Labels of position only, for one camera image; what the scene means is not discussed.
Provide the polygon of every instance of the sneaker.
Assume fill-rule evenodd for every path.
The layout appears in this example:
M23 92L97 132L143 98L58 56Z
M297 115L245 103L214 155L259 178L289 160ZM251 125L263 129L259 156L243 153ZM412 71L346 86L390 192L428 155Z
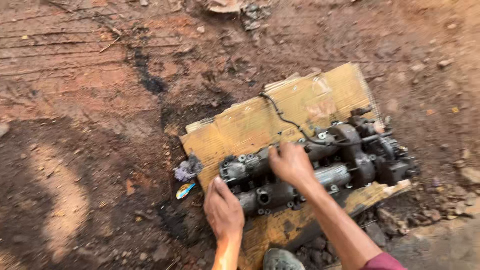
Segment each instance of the sneaker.
M289 251L270 248L264 255L264 270L305 270L305 267Z

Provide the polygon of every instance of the cardboard sheet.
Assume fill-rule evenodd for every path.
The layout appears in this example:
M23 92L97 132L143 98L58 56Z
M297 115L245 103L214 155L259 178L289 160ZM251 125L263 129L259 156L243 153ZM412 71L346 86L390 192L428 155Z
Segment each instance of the cardboard sheet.
M310 134L315 127L327 127L333 120L344 121L350 116L350 110L369 104L373 111L366 117L380 119L371 92L354 64L305 77L295 74L284 81L266 85L265 90L284 112L285 118L300 124ZM271 143L295 141L302 137L295 126L279 119L270 101L261 97L235 104L214 118L190 124L186 129L188 133L180 139L186 153L194 151L205 166L198 175L204 190L218 174L218 163L226 155L255 152ZM381 199L407 190L409 186L408 181L393 188L374 183L338 195L336 200L347 213L355 214ZM288 209L253 219L251 229L244 232L240 269L260 269L269 247L288 246L298 240L304 233L303 228L314 221L311 208L306 204L298 211Z

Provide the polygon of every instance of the forearm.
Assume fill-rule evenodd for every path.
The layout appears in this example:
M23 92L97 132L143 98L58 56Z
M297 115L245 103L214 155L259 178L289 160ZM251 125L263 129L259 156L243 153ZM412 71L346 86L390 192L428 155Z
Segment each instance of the forearm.
M382 250L333 200L316 179L303 181L300 192L313 206L315 216L335 247L343 269L358 270Z
M241 237L240 232L217 242L212 270L237 270Z

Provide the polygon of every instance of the red sleeve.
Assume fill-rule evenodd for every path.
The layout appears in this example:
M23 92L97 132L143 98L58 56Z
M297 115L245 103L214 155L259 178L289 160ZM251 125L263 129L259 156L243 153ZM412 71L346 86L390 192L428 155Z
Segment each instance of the red sleeve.
M396 259L388 253L380 253L367 261L361 270L406 270Z

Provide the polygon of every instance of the dirt track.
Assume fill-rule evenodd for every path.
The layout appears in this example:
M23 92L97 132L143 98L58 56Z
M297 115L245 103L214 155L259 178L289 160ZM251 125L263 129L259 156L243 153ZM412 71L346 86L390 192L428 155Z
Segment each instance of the dirt track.
M194 0L180 10L167 0L2 1L0 266L164 269L180 258L172 269L207 268L215 245L203 194L173 197L184 126L293 72L348 61L420 161L418 181L466 185L453 164L465 148L479 164L475 2L278 0L246 32ZM122 36L99 53L112 29Z

